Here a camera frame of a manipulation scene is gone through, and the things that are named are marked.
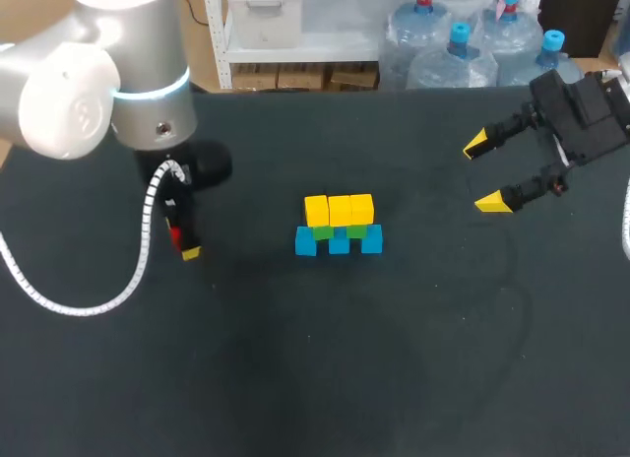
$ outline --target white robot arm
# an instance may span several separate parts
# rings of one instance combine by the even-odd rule
[[[0,50],[0,138],[16,145],[69,160],[110,123],[138,151],[196,129],[174,0],[75,0],[64,20]]]
[[[155,205],[183,259],[201,251],[193,192],[226,180],[231,157],[221,144],[187,142],[197,118],[174,1],[75,0],[74,12],[47,31],[0,45],[0,138],[70,160],[91,152],[111,125],[135,151],[148,184],[136,270],[124,291],[100,306],[68,307],[40,294],[0,233],[0,254],[13,278],[51,311],[99,315],[134,292],[147,267]]]

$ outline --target block structure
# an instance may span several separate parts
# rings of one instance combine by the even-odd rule
[[[317,243],[328,241],[330,255],[350,254],[350,241],[360,240],[361,253],[383,253],[383,230],[374,224],[371,194],[304,198],[306,227],[297,228],[295,254],[317,256]]]

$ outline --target white cable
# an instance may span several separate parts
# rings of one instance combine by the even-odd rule
[[[16,263],[16,260],[13,258],[7,242],[5,242],[4,240],[2,232],[0,232],[0,254],[2,254],[2,258],[4,259],[7,267],[9,268],[9,271],[11,272],[11,275],[13,275],[13,278],[18,283],[20,288],[22,288],[22,290],[24,290],[24,292],[40,306],[45,307],[49,311],[66,316],[97,316],[99,314],[111,311],[112,309],[118,307],[120,304],[125,302],[129,298],[129,296],[134,293],[138,285],[140,285],[142,277],[145,275],[147,262],[149,261],[149,248],[151,246],[151,214],[154,210],[154,203],[156,200],[158,187],[161,184],[164,175],[169,171],[171,171],[181,182],[184,182],[186,179],[184,171],[181,169],[179,163],[171,160],[162,163],[156,170],[154,176],[151,178],[151,181],[149,182],[149,188],[147,189],[147,196],[145,197],[145,205],[142,213],[143,216],[140,239],[140,255],[138,257],[138,264],[136,266],[134,276],[131,278],[131,281],[127,285],[127,288],[125,288],[121,294],[119,294],[111,301],[106,302],[101,306],[95,307],[68,307],[51,301],[47,297],[40,294],[31,285],[31,283],[29,283],[29,280],[25,278],[24,274],[20,270],[20,267]]]
[[[626,202],[623,207],[623,224],[621,225],[621,238],[623,239],[623,251],[630,260],[630,182],[626,191]]]

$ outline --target dark table surface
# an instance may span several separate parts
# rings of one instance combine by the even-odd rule
[[[511,217],[473,201],[534,174],[532,135],[462,147],[525,91],[197,99],[235,173],[199,196],[204,257],[155,219],[137,293],[54,315],[0,268],[0,455],[373,457],[630,453],[625,151]],[[0,229],[31,282],[104,302],[135,266],[143,185],[112,140],[14,151]],[[371,192],[380,257],[296,258],[302,198]]]

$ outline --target plastic water jug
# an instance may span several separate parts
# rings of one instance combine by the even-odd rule
[[[535,15],[519,11],[520,0],[504,0],[505,10],[497,20],[496,8],[483,11],[480,35],[481,45],[489,49],[495,59],[511,58],[519,53],[538,51],[542,44],[542,27]]]
[[[564,33],[549,31],[544,35],[542,50],[519,55],[499,67],[499,86],[527,86],[531,80],[550,70],[557,70],[565,83],[575,83],[584,76],[575,62],[560,53]]]
[[[408,89],[496,86],[499,67],[490,52],[469,45],[470,34],[468,24],[454,23],[447,46],[418,54],[409,68]]]
[[[410,64],[423,49],[448,40],[450,14],[433,0],[401,6],[387,22],[379,49],[380,89],[401,91],[407,86]]]

